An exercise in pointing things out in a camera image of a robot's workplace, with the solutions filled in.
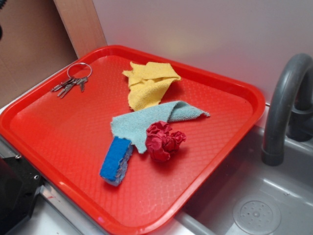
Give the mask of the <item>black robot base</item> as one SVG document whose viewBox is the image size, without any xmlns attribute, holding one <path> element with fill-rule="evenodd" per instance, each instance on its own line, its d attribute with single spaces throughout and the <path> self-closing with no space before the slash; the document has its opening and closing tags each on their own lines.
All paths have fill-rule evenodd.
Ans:
<svg viewBox="0 0 313 235">
<path fill-rule="evenodd" d="M 43 179 L 27 159 L 0 160 L 0 233 L 7 235 L 32 217 Z"/>
</svg>

